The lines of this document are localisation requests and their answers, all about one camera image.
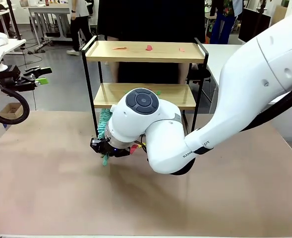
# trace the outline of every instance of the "gray floor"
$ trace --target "gray floor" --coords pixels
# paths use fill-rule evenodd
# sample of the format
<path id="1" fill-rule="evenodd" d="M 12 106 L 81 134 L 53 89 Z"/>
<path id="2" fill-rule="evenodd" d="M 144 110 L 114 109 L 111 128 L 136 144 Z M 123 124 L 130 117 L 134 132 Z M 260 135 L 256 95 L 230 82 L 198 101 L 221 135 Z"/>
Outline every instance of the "gray floor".
<path id="1" fill-rule="evenodd" d="M 28 40 L 27 47 L 33 46 L 36 43 L 34 35 L 31 32 L 29 25 L 20 25 L 20 32 L 22 38 Z M 84 68 L 81 57 L 69 56 L 66 54 L 66 50 L 70 49 L 71 45 L 65 43 L 55 43 L 55 46 L 46 46 L 45 53 L 36 54 L 43 60 L 38 63 L 32 63 L 27 67 L 40 65 L 42 67 L 51 67 L 52 74 L 46 75 L 49 80 L 48 85 L 43 85 L 34 91 L 35 102 L 37 110 L 43 111 L 90 111 L 90 102 L 86 86 Z M 25 55 L 26 62 L 34 62 L 40 60 L 34 55 Z M 23 65 L 24 57 L 22 55 L 6 55 L 4 56 L 5 64 Z M 90 62 L 89 73 L 91 78 L 91 86 L 93 95 L 95 96 L 99 85 L 99 75 L 97 63 Z M 25 69 L 25 66 L 19 67 L 21 71 Z M 102 63 L 103 79 L 104 82 L 111 82 L 111 74 L 109 66 Z M 215 83 L 205 82 L 204 91 L 210 96 L 213 94 Z M 197 93 L 197 85 L 191 85 L 193 93 Z M 35 103 L 32 92 L 21 93 L 29 102 L 30 109 L 35 110 Z M 8 103 L 14 102 L 13 99 L 3 96 L 0 97 L 0 110 Z M 202 95 L 199 107 L 199 113 L 208 113 L 210 108 L 210 102 Z"/>

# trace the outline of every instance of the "computer monitor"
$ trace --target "computer monitor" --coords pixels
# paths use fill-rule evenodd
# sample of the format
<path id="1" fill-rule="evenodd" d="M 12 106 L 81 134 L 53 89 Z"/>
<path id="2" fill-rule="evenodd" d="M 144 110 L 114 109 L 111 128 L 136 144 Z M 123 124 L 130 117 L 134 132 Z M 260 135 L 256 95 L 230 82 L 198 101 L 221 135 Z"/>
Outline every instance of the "computer monitor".
<path id="1" fill-rule="evenodd" d="M 244 8 L 238 35 L 238 38 L 241 41 L 247 42 L 253 38 L 259 14 L 260 13 L 256 11 Z M 270 19 L 270 16 L 264 14 L 261 15 L 260 22 L 256 31 L 257 35 L 269 27 Z"/>

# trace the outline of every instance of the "black hose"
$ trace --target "black hose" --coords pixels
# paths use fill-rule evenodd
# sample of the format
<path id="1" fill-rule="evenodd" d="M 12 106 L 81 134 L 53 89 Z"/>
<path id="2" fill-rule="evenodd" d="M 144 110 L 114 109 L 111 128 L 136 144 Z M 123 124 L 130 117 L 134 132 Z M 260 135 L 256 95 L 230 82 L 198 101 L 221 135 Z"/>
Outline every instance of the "black hose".
<path id="1" fill-rule="evenodd" d="M 285 112 L 291 107 L 292 107 L 292 90 L 278 102 L 272 105 L 270 108 L 256 116 L 255 119 L 242 131 L 249 130 L 259 125 L 262 125 L 272 120 L 273 118 L 279 116 L 281 113 Z"/>
<path id="2" fill-rule="evenodd" d="M 5 94 L 7 94 L 10 97 L 14 97 L 15 99 L 17 99 L 22 107 L 23 107 L 23 113 L 22 115 L 17 118 L 17 119 L 6 119 L 0 116 L 0 123 L 2 124 L 7 124 L 7 125 L 15 125 L 15 124 L 19 124 L 21 122 L 23 122 L 24 120 L 26 120 L 29 116 L 30 113 L 30 108 L 29 108 L 29 104 L 28 102 L 24 99 L 24 97 L 22 97 L 20 94 L 11 91 L 10 89 L 7 88 L 2 88 L 2 90 Z"/>

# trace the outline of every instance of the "wooden shelf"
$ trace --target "wooden shelf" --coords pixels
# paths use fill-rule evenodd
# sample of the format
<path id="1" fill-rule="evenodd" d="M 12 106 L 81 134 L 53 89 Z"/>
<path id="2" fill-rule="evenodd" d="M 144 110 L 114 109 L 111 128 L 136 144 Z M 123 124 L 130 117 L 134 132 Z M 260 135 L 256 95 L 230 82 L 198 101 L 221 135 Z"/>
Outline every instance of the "wooden shelf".
<path id="1" fill-rule="evenodd" d="M 158 97 L 177 105 L 180 110 L 194 110 L 195 100 L 187 84 L 102 83 L 94 99 L 95 108 L 110 108 L 117 104 L 127 91 L 148 88 Z"/>
<path id="2" fill-rule="evenodd" d="M 125 50 L 114 50 L 127 47 Z M 203 63 L 204 55 L 195 43 L 96 41 L 86 53 L 88 61 Z"/>

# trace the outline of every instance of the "sneaker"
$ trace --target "sneaker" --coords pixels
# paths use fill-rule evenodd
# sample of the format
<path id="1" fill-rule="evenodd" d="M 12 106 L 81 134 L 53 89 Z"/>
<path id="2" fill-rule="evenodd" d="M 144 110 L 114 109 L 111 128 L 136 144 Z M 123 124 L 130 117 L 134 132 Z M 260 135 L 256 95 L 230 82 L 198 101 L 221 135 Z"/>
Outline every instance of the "sneaker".
<path id="1" fill-rule="evenodd" d="M 75 51 L 74 49 L 66 51 L 66 53 L 70 56 L 79 56 L 80 55 L 80 51 Z"/>

